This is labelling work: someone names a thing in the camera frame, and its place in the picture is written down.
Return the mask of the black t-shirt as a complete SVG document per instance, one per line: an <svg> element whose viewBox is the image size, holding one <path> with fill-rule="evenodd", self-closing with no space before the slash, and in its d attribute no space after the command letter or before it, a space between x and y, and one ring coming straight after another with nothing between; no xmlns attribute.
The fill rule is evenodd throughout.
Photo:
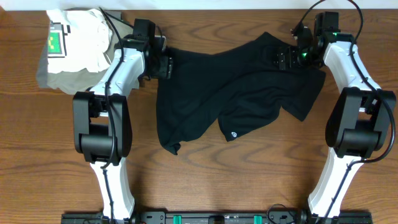
<svg viewBox="0 0 398 224"><path fill-rule="evenodd" d="M316 68L281 70L277 55L286 46L265 32L217 54L168 49L172 74L157 89L160 145L177 154L182 142L200 138L213 123L234 141L272 123L281 110L305 120L326 75Z"/></svg>

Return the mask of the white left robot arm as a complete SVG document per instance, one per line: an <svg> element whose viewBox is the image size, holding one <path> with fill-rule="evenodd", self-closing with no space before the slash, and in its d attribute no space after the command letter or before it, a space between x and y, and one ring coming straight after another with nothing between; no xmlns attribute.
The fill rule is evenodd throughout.
<svg viewBox="0 0 398 224"><path fill-rule="evenodd" d="M114 48L114 58L102 79L73 97L73 133L77 152L90 164L103 199L100 223L130 223L135 198L126 158L132 146L128 96L139 79L169 77L172 59L164 54L166 38L126 36Z"/></svg>

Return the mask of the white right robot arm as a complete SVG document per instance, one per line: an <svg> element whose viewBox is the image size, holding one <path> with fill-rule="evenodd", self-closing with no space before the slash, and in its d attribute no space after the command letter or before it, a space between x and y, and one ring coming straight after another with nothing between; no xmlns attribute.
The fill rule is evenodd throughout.
<svg viewBox="0 0 398 224"><path fill-rule="evenodd" d="M371 157L383 147L388 133L392 134L390 141L395 140L396 96L370 77L351 34L325 32L305 44L277 50L281 70L317 62L330 69L340 95L326 124L326 163L308 197L308 211L298 215L298 222L359 223L367 216L344 214L341 203L359 168L382 160L391 151L389 143L379 157Z"/></svg>

